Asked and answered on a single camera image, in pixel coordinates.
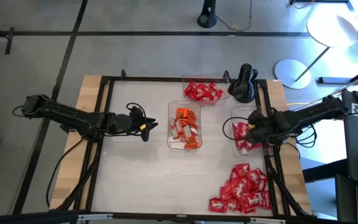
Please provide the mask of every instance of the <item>table frame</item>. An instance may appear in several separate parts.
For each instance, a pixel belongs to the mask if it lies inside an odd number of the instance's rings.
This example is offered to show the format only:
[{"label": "table frame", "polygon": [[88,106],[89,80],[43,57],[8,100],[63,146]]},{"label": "table frame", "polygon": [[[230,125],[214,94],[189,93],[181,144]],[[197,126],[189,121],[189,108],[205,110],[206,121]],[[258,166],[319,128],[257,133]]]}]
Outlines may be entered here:
[{"label": "table frame", "polygon": [[[83,87],[85,85],[85,81],[86,81],[87,78],[88,77],[85,76]],[[114,81],[116,81],[116,80],[120,80],[120,81],[141,81],[141,82],[147,82],[147,81],[151,81],[151,82],[182,82],[181,78],[127,77],[125,71],[122,70],[120,77],[101,77],[100,83],[98,85],[99,86],[98,95],[96,97],[96,104],[95,104],[95,107],[94,107],[94,111],[104,111],[104,112],[109,111],[110,101],[111,101],[111,96],[112,96],[112,88],[114,86]],[[257,83],[255,83],[255,89],[258,89],[258,91],[256,93],[255,100],[256,100],[257,105],[262,108],[262,112],[265,113],[265,114],[266,114],[266,111],[267,111],[267,114],[271,113],[271,111],[272,111],[272,107],[271,107],[271,104],[270,104],[270,98],[269,98],[269,90],[267,88],[268,87],[268,81],[267,80],[257,80]],[[85,108],[85,105],[80,105],[80,99],[78,100],[77,108],[79,108],[81,110],[85,109],[85,110],[90,111],[89,105],[87,105],[87,108]],[[77,140],[79,140],[79,135],[77,133],[71,133],[69,135],[69,137],[68,137],[66,150],[69,147],[71,147],[74,142],[77,142]],[[87,171],[86,167],[92,166],[92,165],[94,165],[95,163],[98,162],[98,159],[99,159],[100,154],[101,154],[101,146],[102,145],[103,145],[103,140],[100,141],[100,142],[97,142],[97,143],[88,142],[86,144],[85,149],[79,152],[79,154],[82,154],[82,160],[83,160],[82,165],[81,165],[81,171],[79,173],[79,176],[80,176],[79,179],[81,179],[84,176],[84,174],[86,173],[86,171]],[[276,167],[278,175],[280,176],[281,180],[283,182],[285,182],[285,176],[283,174],[282,161],[281,161],[281,158],[280,158],[281,153],[278,153],[278,148],[277,147],[274,147],[273,151],[275,152],[273,158],[270,158],[270,156],[265,156],[265,160],[266,159],[271,159],[272,160],[273,164],[275,164],[274,166]],[[63,184],[64,180],[60,180],[59,177],[61,175],[64,175],[63,174],[64,171],[62,171],[62,170],[64,170],[65,166],[66,166],[65,161],[63,161],[62,165],[61,165],[61,168],[59,170],[58,180],[57,180],[57,184],[55,186],[55,191],[53,193],[50,208],[58,207],[63,202],[64,198],[67,197],[67,195],[72,190],[74,190],[73,184],[71,183],[71,187],[66,188],[65,191],[64,191],[65,192],[64,194],[62,192],[62,186],[64,186],[65,184]],[[78,194],[78,195],[80,195],[80,197],[77,197],[75,199],[73,205],[71,205],[70,208],[72,210],[79,210],[79,209],[90,210],[91,204],[92,204],[94,186],[95,186],[95,183],[96,183],[96,178],[97,178],[97,168],[96,168],[94,174],[87,181],[87,183],[84,186],[84,188],[82,190],[80,190],[80,193]],[[273,183],[272,178],[269,178],[269,183],[268,184],[269,184],[270,194],[271,194],[271,198],[272,198],[273,216],[276,216],[276,215],[279,215],[279,214],[286,214],[286,215],[293,214],[293,211],[290,210],[287,201],[285,200],[285,198],[283,198],[281,196],[278,187]],[[304,207],[304,208],[308,212],[311,212],[308,200],[306,202],[306,207]],[[119,217],[122,216],[122,217],[125,217],[125,218],[131,217],[133,219],[155,219],[155,220],[178,220],[179,219],[177,214],[114,213],[113,215],[116,218],[119,218]],[[214,216],[214,215],[202,215],[202,216],[199,216],[198,215],[196,217],[201,218],[202,220],[225,220],[225,221],[239,221],[239,220],[244,220],[244,219],[249,218],[249,217],[245,217],[245,216],[221,216],[221,215],[218,215],[218,216]]]}]

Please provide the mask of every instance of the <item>white round base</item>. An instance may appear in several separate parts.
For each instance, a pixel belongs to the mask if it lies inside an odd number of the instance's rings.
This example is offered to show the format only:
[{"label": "white round base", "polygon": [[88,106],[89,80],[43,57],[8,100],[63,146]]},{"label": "white round base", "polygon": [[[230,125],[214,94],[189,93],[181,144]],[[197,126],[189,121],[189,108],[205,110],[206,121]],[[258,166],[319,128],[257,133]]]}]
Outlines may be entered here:
[{"label": "white round base", "polygon": [[297,82],[295,80],[306,70],[306,66],[293,59],[279,61],[274,67],[274,74],[278,80],[290,88],[302,89],[309,85],[310,72],[307,71]]}]

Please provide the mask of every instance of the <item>metal rod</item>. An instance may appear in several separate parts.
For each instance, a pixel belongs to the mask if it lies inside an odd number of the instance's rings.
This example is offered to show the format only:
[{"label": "metal rod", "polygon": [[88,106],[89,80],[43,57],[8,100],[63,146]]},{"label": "metal rod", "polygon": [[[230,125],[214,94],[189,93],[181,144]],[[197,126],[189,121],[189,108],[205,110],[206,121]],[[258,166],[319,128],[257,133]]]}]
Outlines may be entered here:
[{"label": "metal rod", "polygon": [[305,71],[302,72],[302,74],[295,81],[297,82],[300,78],[302,78],[302,76],[327,52],[328,49],[329,47],[323,50],[323,52],[309,65]]}]

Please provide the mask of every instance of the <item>clear plastic container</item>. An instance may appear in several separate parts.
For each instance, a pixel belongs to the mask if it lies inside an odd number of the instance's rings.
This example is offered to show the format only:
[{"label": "clear plastic container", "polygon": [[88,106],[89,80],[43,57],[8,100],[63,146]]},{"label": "clear plastic container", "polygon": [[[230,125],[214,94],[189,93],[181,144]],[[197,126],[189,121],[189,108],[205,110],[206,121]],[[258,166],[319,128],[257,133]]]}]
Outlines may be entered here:
[{"label": "clear plastic container", "polygon": [[[182,77],[182,84],[183,84],[183,95],[186,100],[194,101],[200,104],[201,106],[220,106],[223,105],[225,100],[230,97],[230,94],[227,92],[230,84],[230,77],[228,73],[220,73],[214,75],[189,75],[184,74]],[[205,101],[198,101],[186,96],[185,89],[188,87],[190,82],[195,82],[196,85],[200,83],[204,83],[208,88],[210,83],[214,83],[219,89],[221,89],[222,96],[218,100],[205,100]]]},{"label": "clear plastic container", "polygon": [[[196,149],[185,149],[186,141],[181,141],[180,139],[174,139],[173,137],[173,129],[171,128],[172,125],[172,118],[175,119],[177,115],[178,108],[188,108],[192,110],[196,115],[196,125],[198,128],[196,129],[197,132],[197,142],[199,143]],[[173,151],[177,152],[195,152],[203,145],[203,139],[201,137],[201,106],[200,104],[192,101],[180,101],[174,100],[169,102],[168,104],[168,127],[167,127],[167,144]]]},{"label": "clear plastic container", "polygon": [[[248,118],[248,116],[254,111],[260,110],[259,106],[235,106],[231,110],[231,117],[241,117],[241,118]],[[248,124],[248,121],[245,119],[234,118],[231,119],[230,124],[230,132],[232,136],[234,136],[233,125],[238,127],[239,123]],[[238,149],[236,144],[238,141],[232,141],[232,150],[235,157],[243,157],[243,156],[263,156],[266,153],[269,153],[269,147],[263,144],[260,144],[260,147],[254,148],[250,151],[247,149],[241,148]]]}]

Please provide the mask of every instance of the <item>black pole base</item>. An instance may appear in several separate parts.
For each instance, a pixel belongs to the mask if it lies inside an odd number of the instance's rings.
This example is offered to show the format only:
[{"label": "black pole base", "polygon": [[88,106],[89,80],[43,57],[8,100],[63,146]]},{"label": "black pole base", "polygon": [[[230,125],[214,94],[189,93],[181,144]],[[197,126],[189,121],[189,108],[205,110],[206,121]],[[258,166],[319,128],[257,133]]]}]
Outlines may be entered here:
[{"label": "black pole base", "polygon": [[211,28],[216,25],[218,19],[215,15],[216,0],[204,0],[203,10],[197,19],[200,27]]}]

